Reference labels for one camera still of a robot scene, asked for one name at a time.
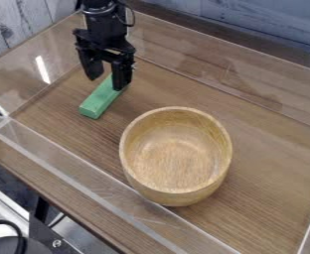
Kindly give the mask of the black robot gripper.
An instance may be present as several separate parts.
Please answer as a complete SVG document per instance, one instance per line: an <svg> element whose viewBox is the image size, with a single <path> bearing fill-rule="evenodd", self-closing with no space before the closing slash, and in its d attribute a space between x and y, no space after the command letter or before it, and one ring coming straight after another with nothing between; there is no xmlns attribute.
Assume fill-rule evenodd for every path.
<svg viewBox="0 0 310 254"><path fill-rule="evenodd" d="M113 50L121 54L133 54L134 48L126 41L128 28L124 8L84 8L84 29L74 29L77 55L84 73L89 80L102 74L100 54ZM113 61L110 64L112 88L120 91L132 79L132 62Z"/></svg>

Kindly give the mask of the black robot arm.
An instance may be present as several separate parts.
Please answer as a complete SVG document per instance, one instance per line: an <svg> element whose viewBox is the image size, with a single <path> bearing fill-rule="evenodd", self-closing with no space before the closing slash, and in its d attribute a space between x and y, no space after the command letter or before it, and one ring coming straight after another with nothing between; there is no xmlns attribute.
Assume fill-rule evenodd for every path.
<svg viewBox="0 0 310 254"><path fill-rule="evenodd" d="M81 0L84 29L74 29L76 49L84 73L94 80L110 64L112 89L120 91L132 80L134 47L126 41L126 3L122 0Z"/></svg>

